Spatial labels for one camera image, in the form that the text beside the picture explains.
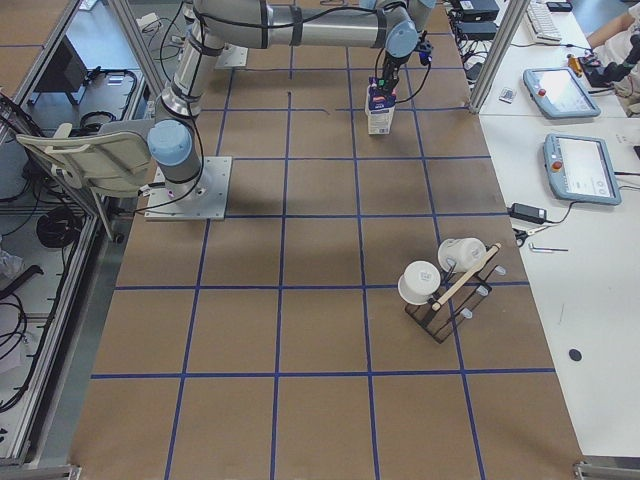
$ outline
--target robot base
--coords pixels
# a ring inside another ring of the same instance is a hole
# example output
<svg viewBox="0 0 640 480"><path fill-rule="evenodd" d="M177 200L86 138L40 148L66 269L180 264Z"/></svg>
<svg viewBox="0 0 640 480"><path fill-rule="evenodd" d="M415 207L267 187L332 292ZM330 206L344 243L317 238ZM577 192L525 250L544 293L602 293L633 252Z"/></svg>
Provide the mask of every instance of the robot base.
<svg viewBox="0 0 640 480"><path fill-rule="evenodd" d="M224 220L231 163L231 157L204 157L205 170L202 176L211 179L204 193L195 199L157 207L156 211L154 207L169 202L172 198L165 188L153 189L149 195L150 209L145 211L144 216L147 220ZM153 181L164 182L164 175L160 169L156 171Z"/></svg>
<svg viewBox="0 0 640 480"><path fill-rule="evenodd" d="M227 45L218 57L218 61L215 66L216 70L246 68L248 52L248 48L237 47L236 45Z"/></svg>

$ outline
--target office chair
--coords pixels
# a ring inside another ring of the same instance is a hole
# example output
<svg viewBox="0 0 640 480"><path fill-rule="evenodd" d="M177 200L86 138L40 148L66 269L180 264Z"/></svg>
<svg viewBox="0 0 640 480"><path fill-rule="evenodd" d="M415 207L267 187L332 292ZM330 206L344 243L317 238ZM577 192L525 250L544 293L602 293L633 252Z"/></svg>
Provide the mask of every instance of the office chair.
<svg viewBox="0 0 640 480"><path fill-rule="evenodd" d="M90 137L69 137L71 124L63 123L53 137L17 135L16 139L51 164L52 175L64 184L91 191L109 240L116 241L100 195L137 197L146 181L151 154L142 136L116 132Z"/></svg>

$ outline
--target cup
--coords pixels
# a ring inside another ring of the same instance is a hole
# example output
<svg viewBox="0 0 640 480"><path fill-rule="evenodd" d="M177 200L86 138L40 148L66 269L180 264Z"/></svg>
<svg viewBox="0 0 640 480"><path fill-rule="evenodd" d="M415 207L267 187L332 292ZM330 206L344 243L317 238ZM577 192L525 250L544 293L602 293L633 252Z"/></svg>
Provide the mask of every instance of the cup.
<svg viewBox="0 0 640 480"><path fill-rule="evenodd" d="M404 270L398 280L398 293L411 305L424 305L440 286L440 271L435 265L417 261Z"/></svg>
<svg viewBox="0 0 640 480"><path fill-rule="evenodd" d="M477 238L449 238L438 248L438 262L445 272L463 273L470 270L487 252Z"/></svg>

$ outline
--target power adapter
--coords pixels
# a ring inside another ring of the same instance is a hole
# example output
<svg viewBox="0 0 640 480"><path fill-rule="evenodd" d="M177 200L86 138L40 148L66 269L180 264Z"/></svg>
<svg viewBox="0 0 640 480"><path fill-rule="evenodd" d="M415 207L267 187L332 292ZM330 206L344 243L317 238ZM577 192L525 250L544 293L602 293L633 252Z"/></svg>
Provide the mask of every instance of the power adapter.
<svg viewBox="0 0 640 480"><path fill-rule="evenodd" d="M525 222L537 223L542 225L547 221L547 211L544 208L523 205L522 203L514 203L507 209L511 218L524 220Z"/></svg>

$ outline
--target keyboard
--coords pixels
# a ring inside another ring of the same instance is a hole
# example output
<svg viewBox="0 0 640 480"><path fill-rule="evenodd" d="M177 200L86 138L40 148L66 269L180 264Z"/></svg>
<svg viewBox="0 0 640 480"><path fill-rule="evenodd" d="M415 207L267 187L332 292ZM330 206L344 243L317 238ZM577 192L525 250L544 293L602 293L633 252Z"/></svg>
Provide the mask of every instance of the keyboard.
<svg viewBox="0 0 640 480"><path fill-rule="evenodd" d="M532 1L527 7L525 22L529 26L534 42L547 45L558 45L562 42L562 35L553 23L551 12L544 3Z"/></svg>

